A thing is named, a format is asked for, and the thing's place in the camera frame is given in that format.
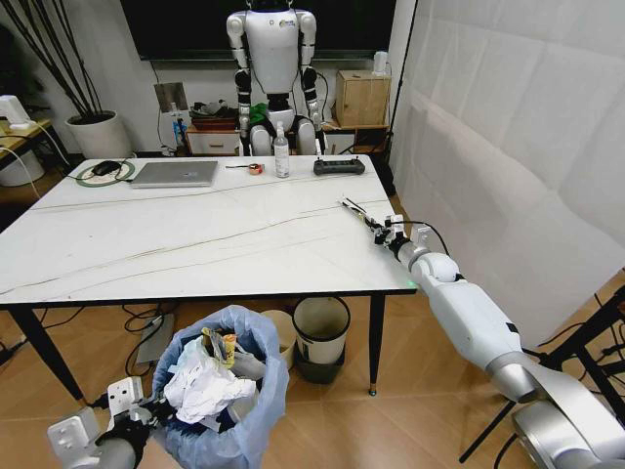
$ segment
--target white cup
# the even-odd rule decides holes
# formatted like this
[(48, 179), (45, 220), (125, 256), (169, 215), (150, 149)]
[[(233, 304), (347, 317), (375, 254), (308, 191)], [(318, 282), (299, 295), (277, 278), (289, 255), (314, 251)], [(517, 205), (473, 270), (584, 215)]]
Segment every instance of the white cup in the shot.
[(382, 76), (387, 74), (387, 62), (389, 54), (384, 51), (378, 51), (373, 56), (373, 74)]

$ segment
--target white curtain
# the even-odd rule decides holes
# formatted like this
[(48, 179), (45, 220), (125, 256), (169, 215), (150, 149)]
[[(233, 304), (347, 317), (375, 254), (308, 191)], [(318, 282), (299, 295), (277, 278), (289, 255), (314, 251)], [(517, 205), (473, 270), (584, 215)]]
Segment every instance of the white curtain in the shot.
[[(399, 0), (392, 56), (402, 57)], [(625, 265), (625, 1), (421, 0), (392, 167), (526, 345)]]

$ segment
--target computer mouse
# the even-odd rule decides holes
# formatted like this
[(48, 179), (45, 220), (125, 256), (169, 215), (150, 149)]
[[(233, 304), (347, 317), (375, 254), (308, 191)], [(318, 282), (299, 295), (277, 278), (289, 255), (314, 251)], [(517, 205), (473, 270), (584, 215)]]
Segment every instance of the computer mouse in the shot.
[(96, 176), (104, 176), (105, 174), (112, 173), (113, 171), (119, 171), (121, 169), (121, 164), (117, 161), (103, 161), (102, 163), (98, 163), (91, 170)]

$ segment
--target white marble table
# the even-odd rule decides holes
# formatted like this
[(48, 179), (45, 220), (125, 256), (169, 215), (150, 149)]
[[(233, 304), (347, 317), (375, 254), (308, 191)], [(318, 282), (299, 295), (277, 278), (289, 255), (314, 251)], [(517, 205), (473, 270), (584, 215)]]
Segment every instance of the white marble table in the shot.
[[(293, 156), (288, 179), (274, 176), (272, 157), (194, 158), (219, 161), (211, 188), (84, 188), (65, 178), (0, 234), (0, 307), (33, 345), (41, 343), (44, 361), (79, 399), (32, 308), (368, 295), (375, 384), (385, 295), (415, 286), (338, 203), (348, 196), (381, 220), (393, 213), (369, 158), (360, 158), (361, 176), (317, 177), (314, 156)], [(131, 161), (141, 169), (158, 160)], [(225, 167), (256, 161), (266, 164), (259, 176)], [(71, 175), (97, 162), (85, 161)]]

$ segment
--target wooden box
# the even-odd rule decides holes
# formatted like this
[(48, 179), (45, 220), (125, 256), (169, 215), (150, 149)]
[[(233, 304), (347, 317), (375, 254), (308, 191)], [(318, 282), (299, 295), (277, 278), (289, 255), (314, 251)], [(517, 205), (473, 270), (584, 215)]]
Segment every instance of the wooden box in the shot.
[(341, 127), (386, 123), (390, 76), (369, 70), (340, 70), (336, 77), (336, 117)]

